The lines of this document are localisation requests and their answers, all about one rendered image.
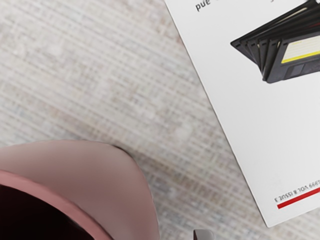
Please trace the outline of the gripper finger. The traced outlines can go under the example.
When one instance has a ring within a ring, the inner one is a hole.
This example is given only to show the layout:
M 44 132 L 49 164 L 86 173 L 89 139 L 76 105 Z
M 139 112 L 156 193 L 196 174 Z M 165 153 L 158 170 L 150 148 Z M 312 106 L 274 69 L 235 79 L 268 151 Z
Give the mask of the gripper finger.
M 215 240 L 215 235 L 209 229 L 194 229 L 193 240 Z

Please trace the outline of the pink cup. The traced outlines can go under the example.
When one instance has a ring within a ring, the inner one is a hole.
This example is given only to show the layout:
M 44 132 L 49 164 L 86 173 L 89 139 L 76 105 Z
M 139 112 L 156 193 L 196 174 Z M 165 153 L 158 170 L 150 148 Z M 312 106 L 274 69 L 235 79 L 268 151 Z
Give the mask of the pink cup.
M 160 231 L 127 152 L 51 140 L 0 147 L 0 240 L 160 240 Z

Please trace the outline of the white printed magazine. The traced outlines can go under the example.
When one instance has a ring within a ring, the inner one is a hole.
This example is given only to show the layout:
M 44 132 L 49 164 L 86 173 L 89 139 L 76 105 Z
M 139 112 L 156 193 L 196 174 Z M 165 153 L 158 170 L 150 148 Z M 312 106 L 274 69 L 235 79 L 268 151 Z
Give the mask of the white printed magazine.
M 268 227 L 320 210 L 320 0 L 164 0 Z

